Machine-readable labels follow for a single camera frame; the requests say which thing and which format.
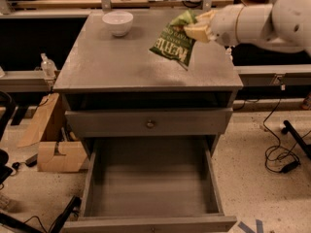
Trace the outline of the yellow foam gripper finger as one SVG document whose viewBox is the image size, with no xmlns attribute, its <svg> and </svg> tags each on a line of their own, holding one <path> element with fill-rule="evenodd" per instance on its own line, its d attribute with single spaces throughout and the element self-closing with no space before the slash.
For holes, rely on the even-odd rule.
<svg viewBox="0 0 311 233">
<path fill-rule="evenodd" d="M 189 24 L 184 27 L 184 31 L 188 37 L 198 42 L 208 43 L 213 39 L 213 34 L 208 24 Z"/>
<path fill-rule="evenodd" d="M 201 20 L 211 20 L 216 14 L 215 10 L 210 10 L 208 12 L 204 12 L 198 16 L 196 16 L 196 20 L 197 21 L 201 21 Z"/>
</svg>

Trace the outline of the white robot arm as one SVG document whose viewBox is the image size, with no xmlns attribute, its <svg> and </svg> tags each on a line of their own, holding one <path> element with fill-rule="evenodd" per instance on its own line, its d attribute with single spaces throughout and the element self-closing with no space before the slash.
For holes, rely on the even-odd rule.
<svg viewBox="0 0 311 233">
<path fill-rule="evenodd" d="M 251 44 L 264 50 L 311 55 L 311 0 L 276 0 L 264 5 L 229 5 L 196 17 L 188 37 L 222 46 Z"/>
</svg>

